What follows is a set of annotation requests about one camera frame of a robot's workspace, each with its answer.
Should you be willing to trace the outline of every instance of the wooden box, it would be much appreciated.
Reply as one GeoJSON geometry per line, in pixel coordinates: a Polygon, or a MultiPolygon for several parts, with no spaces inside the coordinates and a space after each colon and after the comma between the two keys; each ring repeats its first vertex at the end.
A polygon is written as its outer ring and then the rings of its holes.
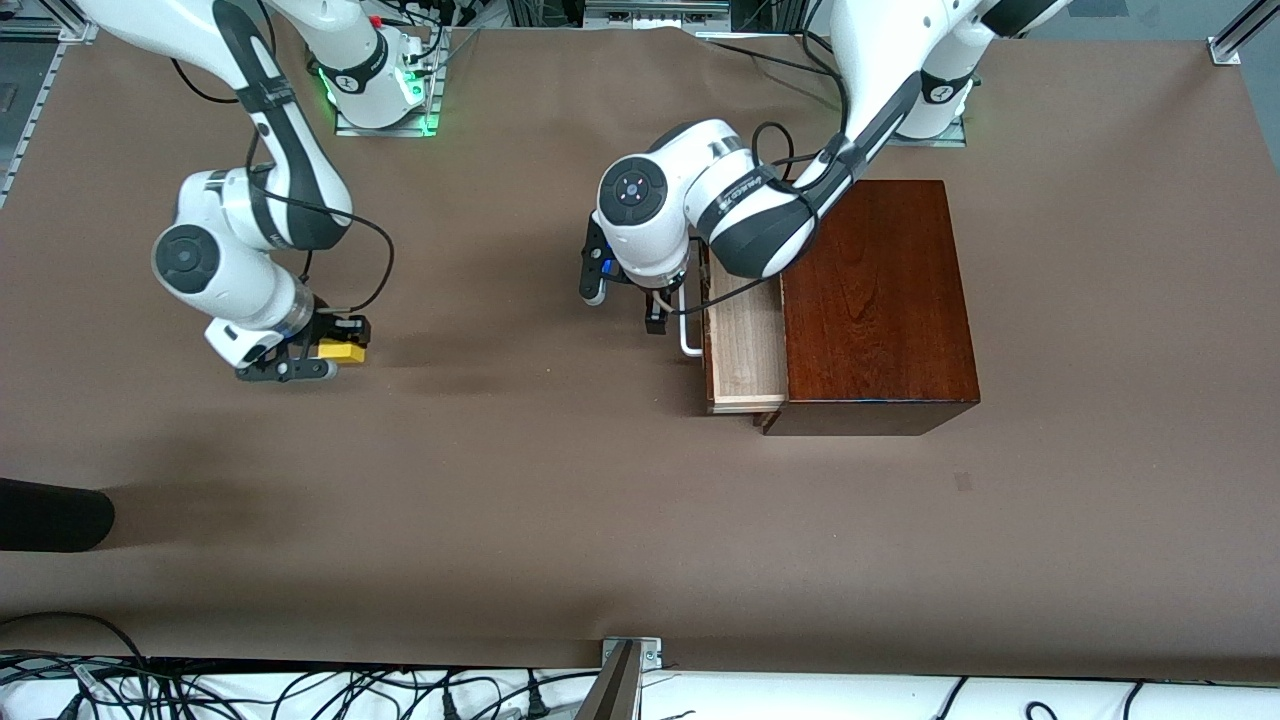
{"type": "MultiPolygon", "coordinates": [[[[708,258],[707,297],[741,286],[708,258]]],[[[946,190],[863,181],[781,282],[707,311],[708,406],[765,434],[918,436],[979,401],[946,190]]]]}

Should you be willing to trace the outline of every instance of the table surface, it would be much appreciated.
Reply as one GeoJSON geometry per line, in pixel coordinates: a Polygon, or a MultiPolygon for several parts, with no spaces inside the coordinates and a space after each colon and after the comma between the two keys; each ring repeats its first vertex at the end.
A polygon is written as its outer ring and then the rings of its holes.
{"type": "MultiPolygon", "coordinates": [[[[68,53],[0,211],[0,471],[114,488],[120,527],[0,556],[0,611],[155,655],[554,666],[654,634],[701,669],[1280,675],[1280,181],[1238,69],[1002,42],[968,149],[884,151],[873,177],[947,183],[983,389],[923,438],[704,416],[639,299],[576,293],[613,159],[717,115],[818,146],[822,78],[676,31],[485,32],[449,72],[434,140],[321,133],[398,242],[369,365],[264,387],[148,266],[247,122],[110,37],[68,53]]],[[[356,299],[383,259],[353,231],[312,284],[356,299]]],[[[32,633],[5,644],[119,652],[32,633]]]]}

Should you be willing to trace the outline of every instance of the yellow block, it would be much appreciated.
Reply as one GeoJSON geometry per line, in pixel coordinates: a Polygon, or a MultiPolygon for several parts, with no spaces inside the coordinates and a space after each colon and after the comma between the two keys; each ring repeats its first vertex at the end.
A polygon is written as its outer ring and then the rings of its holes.
{"type": "Polygon", "coordinates": [[[365,348],[360,347],[355,342],[338,342],[335,340],[321,340],[319,357],[321,360],[334,360],[340,365],[347,363],[364,363],[365,348]]]}

